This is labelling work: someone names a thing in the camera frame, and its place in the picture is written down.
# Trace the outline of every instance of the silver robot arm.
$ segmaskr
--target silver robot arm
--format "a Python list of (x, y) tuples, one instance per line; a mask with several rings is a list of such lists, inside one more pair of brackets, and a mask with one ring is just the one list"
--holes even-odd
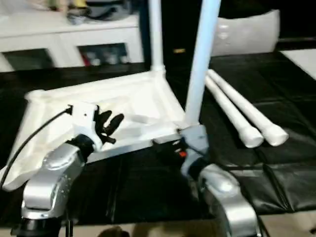
[(111, 111), (99, 114), (99, 107), (77, 103), (72, 107), (75, 137), (50, 152), (42, 167), (27, 182), (22, 201), (22, 219), (11, 235), (18, 237), (57, 237), (71, 186), (81, 174), (88, 156), (99, 152), (123, 120), (115, 116), (104, 128)]
[(242, 195), (239, 182), (229, 172), (212, 164), (208, 140), (203, 125), (179, 131), (187, 157), (181, 172), (194, 179), (197, 189), (209, 207), (209, 212), (219, 220), (224, 237), (261, 237), (262, 233), (255, 210)]

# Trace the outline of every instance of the black tabletop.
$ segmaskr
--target black tabletop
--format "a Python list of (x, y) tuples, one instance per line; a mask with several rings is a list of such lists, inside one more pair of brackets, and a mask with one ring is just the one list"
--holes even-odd
[[(211, 68), (290, 135), (279, 146), (245, 148), (211, 94), (204, 93), (200, 121), (211, 159), (233, 172), (259, 214), (295, 212), (316, 206), (316, 81), (280, 53), (215, 57)], [(23, 116), (24, 94), (145, 71), (142, 64), (38, 70), (0, 74), (0, 162), (5, 164)], [(190, 67), (166, 78), (185, 105)], [(0, 225), (20, 218), (23, 187), (0, 193)], [(78, 224), (210, 218), (191, 196), (176, 167), (143, 149), (85, 167), (70, 197)]]

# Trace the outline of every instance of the black cable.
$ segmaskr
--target black cable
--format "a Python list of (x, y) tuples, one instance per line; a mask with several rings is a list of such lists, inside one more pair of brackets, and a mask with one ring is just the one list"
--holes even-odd
[(35, 130), (23, 143), (22, 145), (18, 148), (18, 150), (14, 153), (13, 157), (9, 160), (9, 162), (6, 165), (6, 169), (3, 173), (3, 176), (1, 178), (0, 181), (0, 190), (2, 190), (3, 188), (3, 184), (5, 182), (6, 177), (8, 176), (8, 173), (11, 169), (11, 167), (13, 166), (15, 160), (17, 159), (17, 157), (19, 156), (19, 154), (21, 153), (21, 151), (23, 150), (23, 148), (27, 145), (27, 143), (33, 138), (35, 137), (35, 135), (37, 135), (43, 128), (45, 128), (47, 125), (49, 125), (51, 122), (53, 122), (55, 119), (57, 119), (58, 117), (60, 117), (62, 114), (64, 113), (68, 113), (71, 114), (72, 112), (72, 107), (67, 108), (61, 112), (59, 112), (58, 114), (56, 114), (54, 117), (52, 117), (51, 119), (49, 119), (47, 122), (45, 122), (41, 127), (39, 127), (37, 130)]

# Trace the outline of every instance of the white tube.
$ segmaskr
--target white tube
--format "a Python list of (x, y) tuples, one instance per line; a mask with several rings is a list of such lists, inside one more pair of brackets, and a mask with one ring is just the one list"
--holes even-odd
[(149, 1), (152, 71), (164, 70), (161, 31), (161, 0)]
[(202, 2), (186, 103), (186, 122), (188, 124), (198, 123), (220, 3), (221, 0), (203, 0)]
[(256, 125), (270, 145), (279, 146), (288, 139), (288, 134), (280, 126), (272, 123), (215, 71), (208, 70), (208, 75), (217, 83), (230, 100), (233, 101), (234, 104), (249, 118), (249, 120)]
[(260, 146), (264, 139), (258, 129), (250, 125), (224, 92), (208, 76), (205, 78), (205, 85), (238, 131), (239, 137), (245, 146), (248, 148)]

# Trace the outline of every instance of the white shelf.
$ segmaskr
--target white shelf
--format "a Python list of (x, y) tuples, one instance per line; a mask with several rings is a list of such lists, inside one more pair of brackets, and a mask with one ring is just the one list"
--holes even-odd
[(0, 21), (0, 38), (133, 27), (138, 27), (138, 15), (118, 21), (71, 25), (60, 12), (31, 11), (14, 13)]

